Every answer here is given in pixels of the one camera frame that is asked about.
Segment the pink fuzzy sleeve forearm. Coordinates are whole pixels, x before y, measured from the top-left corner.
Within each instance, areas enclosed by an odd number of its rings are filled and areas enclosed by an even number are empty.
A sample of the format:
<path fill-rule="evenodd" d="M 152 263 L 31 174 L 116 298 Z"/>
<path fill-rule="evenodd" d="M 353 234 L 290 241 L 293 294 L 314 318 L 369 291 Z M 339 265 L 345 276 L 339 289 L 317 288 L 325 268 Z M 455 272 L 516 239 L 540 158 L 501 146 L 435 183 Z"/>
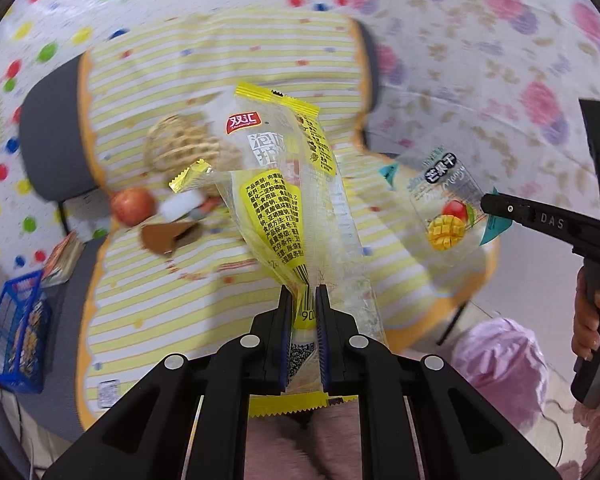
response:
<path fill-rule="evenodd" d="M 573 421 L 586 428 L 585 458 L 582 463 L 570 460 L 557 470 L 563 479 L 583 479 L 600 460 L 600 406 L 595 410 L 577 403 L 573 409 Z"/>

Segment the right hand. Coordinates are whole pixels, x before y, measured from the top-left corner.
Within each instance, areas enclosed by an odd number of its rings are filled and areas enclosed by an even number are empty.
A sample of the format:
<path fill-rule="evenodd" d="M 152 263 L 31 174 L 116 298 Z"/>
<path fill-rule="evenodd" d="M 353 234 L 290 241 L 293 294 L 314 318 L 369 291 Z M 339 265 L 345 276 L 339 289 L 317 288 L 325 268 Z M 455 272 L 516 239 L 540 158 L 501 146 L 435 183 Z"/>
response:
<path fill-rule="evenodd" d="M 600 289 L 594 292 L 594 301 L 586 296 L 585 270 L 580 269 L 574 297 L 573 353 L 585 361 L 592 361 L 594 352 L 600 348 Z"/>

